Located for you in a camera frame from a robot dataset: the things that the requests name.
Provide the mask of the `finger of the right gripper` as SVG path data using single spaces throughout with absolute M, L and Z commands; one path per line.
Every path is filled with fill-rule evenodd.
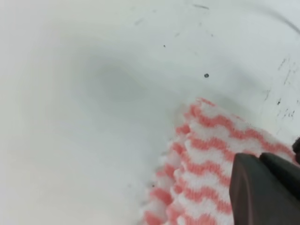
M 300 137 L 292 145 L 292 150 L 295 153 L 296 162 L 300 162 Z

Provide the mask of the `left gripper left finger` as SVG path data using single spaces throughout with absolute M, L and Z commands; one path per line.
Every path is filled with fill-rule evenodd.
M 296 199 L 254 155 L 235 155 L 229 195 L 236 225 L 300 223 L 300 199 Z

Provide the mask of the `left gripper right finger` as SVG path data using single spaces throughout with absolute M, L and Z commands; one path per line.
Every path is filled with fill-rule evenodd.
M 296 199 L 300 198 L 299 167 L 271 153 L 262 153 L 259 159 Z

